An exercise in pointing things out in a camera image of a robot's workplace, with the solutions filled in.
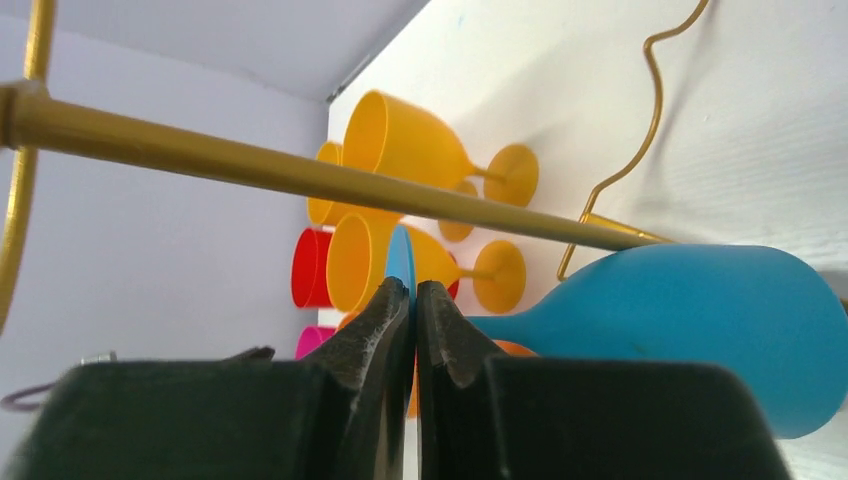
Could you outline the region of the red plastic wine glass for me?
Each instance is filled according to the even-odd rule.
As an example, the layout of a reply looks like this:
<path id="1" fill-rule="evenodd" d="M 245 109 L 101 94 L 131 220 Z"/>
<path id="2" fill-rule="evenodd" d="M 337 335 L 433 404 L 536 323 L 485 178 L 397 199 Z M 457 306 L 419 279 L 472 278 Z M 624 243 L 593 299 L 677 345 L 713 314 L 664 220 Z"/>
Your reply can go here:
<path id="1" fill-rule="evenodd" d="M 332 232 L 306 229 L 293 254 L 291 293 L 299 308 L 362 310 L 388 276 L 397 222 L 349 216 Z"/>

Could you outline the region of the blue plastic wine glass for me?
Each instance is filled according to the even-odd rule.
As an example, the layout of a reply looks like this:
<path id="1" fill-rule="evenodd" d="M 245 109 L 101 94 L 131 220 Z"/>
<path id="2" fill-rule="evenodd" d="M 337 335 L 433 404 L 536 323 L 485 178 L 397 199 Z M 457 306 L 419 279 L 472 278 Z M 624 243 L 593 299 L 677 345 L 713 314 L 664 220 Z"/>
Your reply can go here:
<path id="1" fill-rule="evenodd" d="M 494 343 L 517 343 L 533 357 L 726 370 L 779 438 L 818 430 L 847 394 L 842 306 L 812 267 L 770 247 L 624 250 L 586 265 L 525 311 L 466 318 Z"/>

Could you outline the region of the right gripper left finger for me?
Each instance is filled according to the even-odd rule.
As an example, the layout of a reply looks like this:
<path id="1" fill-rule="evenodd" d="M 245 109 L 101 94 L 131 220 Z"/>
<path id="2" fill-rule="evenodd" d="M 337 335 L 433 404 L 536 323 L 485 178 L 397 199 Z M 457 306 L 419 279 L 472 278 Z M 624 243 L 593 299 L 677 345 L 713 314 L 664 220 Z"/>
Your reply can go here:
<path id="1" fill-rule="evenodd" d="M 103 362 L 52 389 L 10 479 L 398 479 L 411 295 L 378 287 L 298 361 Z"/>

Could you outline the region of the yellow wine glass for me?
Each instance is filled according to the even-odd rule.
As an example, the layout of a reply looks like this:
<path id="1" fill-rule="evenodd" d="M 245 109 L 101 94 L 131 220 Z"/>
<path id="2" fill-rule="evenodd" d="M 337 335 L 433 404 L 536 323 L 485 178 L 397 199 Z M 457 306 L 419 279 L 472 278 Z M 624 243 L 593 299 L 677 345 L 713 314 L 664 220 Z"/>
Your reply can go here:
<path id="1" fill-rule="evenodd" d="M 390 240 L 398 227 L 410 237 L 419 282 L 433 280 L 449 287 L 469 278 L 478 302 L 487 311 L 502 314 L 518 305 L 527 272 L 524 256 L 513 243 L 497 240 L 487 244 L 474 267 L 464 269 L 440 242 L 416 227 L 391 217 L 350 213 L 335 227 L 327 254 L 327 288 L 336 309 L 352 312 L 365 307 L 388 275 Z"/>
<path id="2" fill-rule="evenodd" d="M 533 199 L 539 164 L 526 145 L 499 150 L 487 167 L 474 164 L 457 133 L 428 110 L 379 90 L 364 94 L 346 127 L 341 165 L 454 192 L 471 177 L 483 197 L 517 207 Z"/>
<path id="3" fill-rule="evenodd" d="M 335 142 L 325 142 L 317 152 L 315 159 L 324 163 L 340 165 L 343 147 Z M 399 221 L 402 213 L 390 212 L 370 207 L 357 206 L 349 203 L 325 200 L 315 197 L 307 198 L 307 214 L 309 220 L 316 225 L 335 227 L 343 217 L 357 213 L 366 217 L 374 216 L 382 220 Z M 450 242 L 460 242 L 466 239 L 474 229 L 470 224 L 439 220 L 438 227 L 441 235 Z"/>

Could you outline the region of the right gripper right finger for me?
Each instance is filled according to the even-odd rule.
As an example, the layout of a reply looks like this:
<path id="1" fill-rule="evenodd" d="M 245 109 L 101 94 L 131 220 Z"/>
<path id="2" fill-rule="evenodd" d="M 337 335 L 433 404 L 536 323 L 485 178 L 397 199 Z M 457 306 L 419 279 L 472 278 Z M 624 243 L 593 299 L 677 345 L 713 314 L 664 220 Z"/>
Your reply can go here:
<path id="1" fill-rule="evenodd" d="M 417 289 L 423 479 L 786 479 L 752 396 L 726 370 L 514 357 L 446 288 Z"/>

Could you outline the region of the orange plastic wine glass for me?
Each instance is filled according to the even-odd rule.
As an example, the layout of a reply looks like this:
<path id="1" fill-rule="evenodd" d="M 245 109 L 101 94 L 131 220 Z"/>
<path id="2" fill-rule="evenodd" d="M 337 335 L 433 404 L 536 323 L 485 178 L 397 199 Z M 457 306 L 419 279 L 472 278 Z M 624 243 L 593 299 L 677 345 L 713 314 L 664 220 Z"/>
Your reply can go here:
<path id="1" fill-rule="evenodd" d="M 336 332 L 339 332 L 344 327 L 347 326 L 348 323 L 353 321 L 358 316 L 357 312 L 348 313 L 342 317 L 340 324 L 336 327 Z M 519 345 L 514 342 L 509 342 L 505 340 L 495 340 L 495 343 L 505 352 L 512 356 L 519 357 L 533 357 L 536 356 L 536 353 L 532 350 Z M 418 375 L 418 363 L 415 363 L 413 370 L 413 382 L 411 389 L 411 396 L 407 410 L 407 416 L 409 418 L 417 418 L 419 416 L 419 395 L 418 395 L 418 385 L 419 383 L 419 375 Z"/>

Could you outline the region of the yellow wine glass front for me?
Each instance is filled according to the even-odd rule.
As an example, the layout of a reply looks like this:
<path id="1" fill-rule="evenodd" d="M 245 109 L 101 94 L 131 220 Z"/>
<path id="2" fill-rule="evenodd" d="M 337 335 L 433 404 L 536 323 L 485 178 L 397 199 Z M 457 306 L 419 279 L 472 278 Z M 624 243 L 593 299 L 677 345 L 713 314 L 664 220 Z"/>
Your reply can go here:
<path id="1" fill-rule="evenodd" d="M 340 165 L 343 147 L 335 142 L 325 142 L 317 152 L 315 159 L 324 163 Z M 357 206 L 349 203 L 325 200 L 315 197 L 307 198 L 307 214 L 309 220 L 316 225 L 335 227 L 343 217 L 357 213 L 366 217 L 374 216 L 382 220 L 399 221 L 402 213 L 390 212 L 370 207 Z M 439 220 L 438 227 L 441 235 L 450 242 L 460 242 L 466 239 L 474 229 L 470 224 Z"/>

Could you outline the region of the pink plastic wine glass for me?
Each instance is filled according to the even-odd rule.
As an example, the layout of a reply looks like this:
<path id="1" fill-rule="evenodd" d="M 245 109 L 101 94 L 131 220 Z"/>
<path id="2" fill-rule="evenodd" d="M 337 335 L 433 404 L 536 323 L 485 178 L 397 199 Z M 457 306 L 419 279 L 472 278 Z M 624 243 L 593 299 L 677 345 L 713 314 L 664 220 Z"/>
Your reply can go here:
<path id="1" fill-rule="evenodd" d="M 307 326 L 300 333 L 294 359 L 300 360 L 319 348 L 336 332 L 335 327 Z"/>

